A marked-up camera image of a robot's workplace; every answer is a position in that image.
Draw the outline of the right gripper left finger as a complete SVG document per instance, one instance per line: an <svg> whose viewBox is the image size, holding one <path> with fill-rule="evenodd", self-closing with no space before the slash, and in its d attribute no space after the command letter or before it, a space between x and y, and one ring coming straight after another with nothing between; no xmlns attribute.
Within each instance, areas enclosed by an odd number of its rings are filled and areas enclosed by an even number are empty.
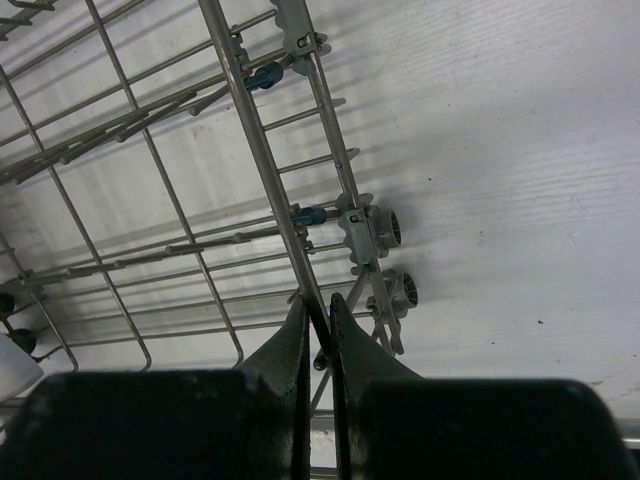
<svg viewBox="0 0 640 480"><path fill-rule="evenodd" d="M5 479L306 479L309 319L231 369L56 374L10 422Z"/></svg>

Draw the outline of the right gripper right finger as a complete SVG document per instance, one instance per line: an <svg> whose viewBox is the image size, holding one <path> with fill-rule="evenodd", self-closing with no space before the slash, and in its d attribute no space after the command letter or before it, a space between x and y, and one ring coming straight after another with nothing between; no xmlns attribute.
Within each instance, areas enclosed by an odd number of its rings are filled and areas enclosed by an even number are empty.
<svg viewBox="0 0 640 480"><path fill-rule="evenodd" d="M343 479L635 479L609 409L570 379L427 379L330 305Z"/></svg>

